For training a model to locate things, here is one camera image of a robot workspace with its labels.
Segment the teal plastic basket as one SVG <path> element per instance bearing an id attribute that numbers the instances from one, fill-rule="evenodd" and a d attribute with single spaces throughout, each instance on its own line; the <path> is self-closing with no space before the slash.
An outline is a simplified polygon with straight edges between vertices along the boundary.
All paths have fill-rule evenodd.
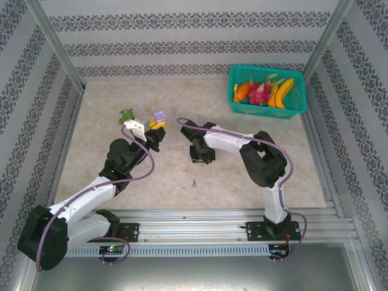
<path id="1" fill-rule="evenodd" d="M 279 78 L 295 80 L 294 86 L 285 97 L 284 109 L 276 109 L 266 106 L 238 104 L 233 102 L 234 85 L 242 84 L 247 81 L 264 82 L 266 78 L 276 73 Z M 295 115 L 302 114 L 306 111 L 306 86 L 302 73 L 295 70 L 275 69 L 270 67 L 259 67 L 253 65 L 235 64 L 231 66 L 229 73 L 228 97 L 227 100 L 235 113 L 246 115 L 265 116 L 279 119 L 290 119 Z"/>

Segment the orange toy fruit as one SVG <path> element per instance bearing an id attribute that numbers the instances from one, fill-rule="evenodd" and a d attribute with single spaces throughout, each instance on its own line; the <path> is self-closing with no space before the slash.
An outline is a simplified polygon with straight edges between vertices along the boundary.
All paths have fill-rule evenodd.
<path id="1" fill-rule="evenodd" d="M 236 97 L 238 100 L 242 100 L 247 97 L 248 92 L 250 90 L 250 82 L 245 82 L 237 87 Z"/>

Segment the pink toy dragon fruit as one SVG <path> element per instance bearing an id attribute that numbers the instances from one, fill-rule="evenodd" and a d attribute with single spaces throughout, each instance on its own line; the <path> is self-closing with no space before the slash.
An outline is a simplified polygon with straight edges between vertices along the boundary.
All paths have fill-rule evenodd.
<path id="1" fill-rule="evenodd" d="M 249 92 L 247 99 L 250 105 L 266 105 L 268 100 L 272 97 L 271 94 L 271 80 L 263 83 L 256 83 L 252 79 L 249 81 Z"/>

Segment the small circuit board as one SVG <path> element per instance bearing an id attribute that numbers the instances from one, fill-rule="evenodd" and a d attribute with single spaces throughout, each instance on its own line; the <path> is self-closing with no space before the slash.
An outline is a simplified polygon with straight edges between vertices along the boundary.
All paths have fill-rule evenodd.
<path id="1" fill-rule="evenodd" d="M 121 256 L 124 253 L 124 247 L 120 246 L 100 246 L 99 254 L 100 255 L 113 255 L 113 256 Z"/>
<path id="2" fill-rule="evenodd" d="M 269 244 L 269 253 L 271 259 L 284 259 L 289 255 L 289 244 Z"/>

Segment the yellow toy banana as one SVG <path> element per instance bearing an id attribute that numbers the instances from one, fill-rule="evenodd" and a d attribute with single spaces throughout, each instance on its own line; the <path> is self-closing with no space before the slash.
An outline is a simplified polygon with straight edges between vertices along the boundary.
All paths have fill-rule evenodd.
<path id="1" fill-rule="evenodd" d="M 284 99 L 295 84 L 295 79 L 280 79 L 272 84 L 270 89 L 270 99 L 267 105 L 276 109 L 285 109 Z"/>

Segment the grey metal base panel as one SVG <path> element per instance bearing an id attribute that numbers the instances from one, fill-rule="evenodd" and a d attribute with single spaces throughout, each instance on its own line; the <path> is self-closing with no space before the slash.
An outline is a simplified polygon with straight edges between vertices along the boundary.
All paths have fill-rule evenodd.
<path id="1" fill-rule="evenodd" d="M 302 245 L 282 263 L 264 256 L 131 257 L 104 266 L 66 258 L 36 272 L 22 264 L 15 291 L 378 291 L 360 245 Z"/>

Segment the aluminium table side rail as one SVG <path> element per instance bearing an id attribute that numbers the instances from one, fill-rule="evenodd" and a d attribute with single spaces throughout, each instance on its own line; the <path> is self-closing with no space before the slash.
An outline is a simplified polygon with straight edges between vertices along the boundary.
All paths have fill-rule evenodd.
<path id="1" fill-rule="evenodd" d="M 75 127 L 76 127 L 76 122 L 77 122 L 77 119 L 79 116 L 79 111 L 81 109 L 81 104 L 82 104 L 83 98 L 84 98 L 84 91 L 82 91 L 81 93 L 79 93 L 77 95 L 77 99 L 74 103 L 72 114 L 71 114 L 69 124 L 67 127 L 67 131 L 65 133 L 65 139 L 63 140 L 61 152 L 58 156 L 58 158 L 59 158 L 58 163 L 55 167 L 55 171 L 54 171 L 51 185 L 49 188 L 49 193 L 48 193 L 48 196 L 46 197 L 45 202 L 43 203 L 44 207 L 48 207 L 48 206 L 52 205 L 55 198 L 56 198 L 56 194 L 57 194 L 58 187 L 59 187 L 60 180 L 61 180 L 61 176 L 62 176 L 62 173 L 64 170 L 65 162 L 66 162 L 67 155 L 69 152 L 71 140 L 73 137 L 73 132 L 74 132 Z"/>
<path id="2" fill-rule="evenodd" d="M 345 218 L 346 216 L 343 213 L 343 210 L 341 208 L 340 201 L 336 193 L 336 188 L 333 183 L 333 179 L 331 177 L 329 167 L 326 163 L 326 158 L 323 152 L 323 148 L 321 146 L 318 134 L 316 132 L 313 119 L 308 110 L 301 115 L 301 121 L 304 127 L 307 142 L 310 147 L 311 155 L 313 158 L 313 162 L 316 168 L 318 180 L 319 180 L 323 195 L 325 198 L 330 199 L 331 202 L 333 202 L 333 206 L 336 211 L 337 217 Z"/>

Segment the aluminium mounting rail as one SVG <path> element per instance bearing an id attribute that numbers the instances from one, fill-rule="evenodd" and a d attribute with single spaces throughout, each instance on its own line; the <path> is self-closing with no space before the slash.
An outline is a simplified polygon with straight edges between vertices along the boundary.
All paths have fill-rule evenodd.
<path id="1" fill-rule="evenodd" d="M 339 218 L 333 205 L 295 209 L 292 219 L 305 232 L 304 243 L 350 243 L 360 239 L 351 218 Z M 138 223 L 138 244 L 246 244 L 246 222 L 262 221 L 263 209 L 113 210 L 122 222 Z"/>

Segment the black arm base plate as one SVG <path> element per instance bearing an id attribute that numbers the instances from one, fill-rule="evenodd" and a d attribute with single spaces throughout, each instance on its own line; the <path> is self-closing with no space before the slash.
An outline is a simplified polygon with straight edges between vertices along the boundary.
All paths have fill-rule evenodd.
<path id="1" fill-rule="evenodd" d="M 135 243 L 138 241 L 138 223 L 119 223 L 115 230 L 111 230 L 110 224 L 93 223 L 86 228 L 86 242 L 122 242 Z"/>
<path id="2" fill-rule="evenodd" d="M 298 241 L 302 234 L 296 221 L 289 222 L 282 230 L 277 230 L 264 221 L 246 222 L 245 229 L 248 241 Z"/>

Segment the aluminium frame post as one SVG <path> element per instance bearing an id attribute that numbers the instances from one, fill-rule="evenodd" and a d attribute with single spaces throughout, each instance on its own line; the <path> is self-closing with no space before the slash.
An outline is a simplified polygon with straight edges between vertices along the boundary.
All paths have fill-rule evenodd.
<path id="1" fill-rule="evenodd" d="M 40 26 L 54 53 L 60 60 L 78 93 L 84 93 L 85 84 L 82 81 L 74 63 L 72 62 L 64 44 L 60 40 L 50 18 L 44 11 L 40 0 L 24 0 L 34 19 Z"/>
<path id="2" fill-rule="evenodd" d="M 335 10 L 333 11 L 330 19 L 328 20 L 328 23 L 322 35 L 320 36 L 309 60 L 307 61 L 303 69 L 303 77 L 305 82 L 309 81 L 327 46 L 330 44 L 332 38 L 335 36 L 336 30 L 343 21 L 343 18 L 345 17 L 353 2 L 354 0 L 338 1 Z"/>

